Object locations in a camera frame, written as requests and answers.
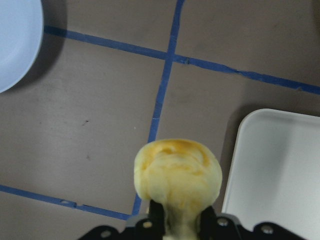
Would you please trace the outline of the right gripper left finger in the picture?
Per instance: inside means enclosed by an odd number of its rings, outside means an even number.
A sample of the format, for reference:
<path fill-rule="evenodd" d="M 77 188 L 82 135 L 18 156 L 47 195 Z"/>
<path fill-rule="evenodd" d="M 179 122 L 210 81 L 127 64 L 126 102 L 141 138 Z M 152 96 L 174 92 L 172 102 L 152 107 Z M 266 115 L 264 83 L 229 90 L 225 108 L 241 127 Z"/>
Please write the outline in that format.
<path fill-rule="evenodd" d="M 166 233 L 165 210 L 162 204 L 150 200 L 148 217 L 152 222 L 152 229 L 158 237 L 163 237 Z"/>

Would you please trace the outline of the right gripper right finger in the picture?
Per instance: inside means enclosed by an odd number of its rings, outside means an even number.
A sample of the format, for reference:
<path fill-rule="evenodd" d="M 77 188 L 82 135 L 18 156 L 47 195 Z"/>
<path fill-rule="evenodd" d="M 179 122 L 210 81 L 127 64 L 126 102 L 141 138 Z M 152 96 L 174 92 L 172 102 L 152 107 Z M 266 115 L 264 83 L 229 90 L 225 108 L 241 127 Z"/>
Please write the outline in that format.
<path fill-rule="evenodd" d="M 200 214 L 199 236 L 213 237 L 216 231 L 216 213 L 212 206 L 208 206 Z"/>

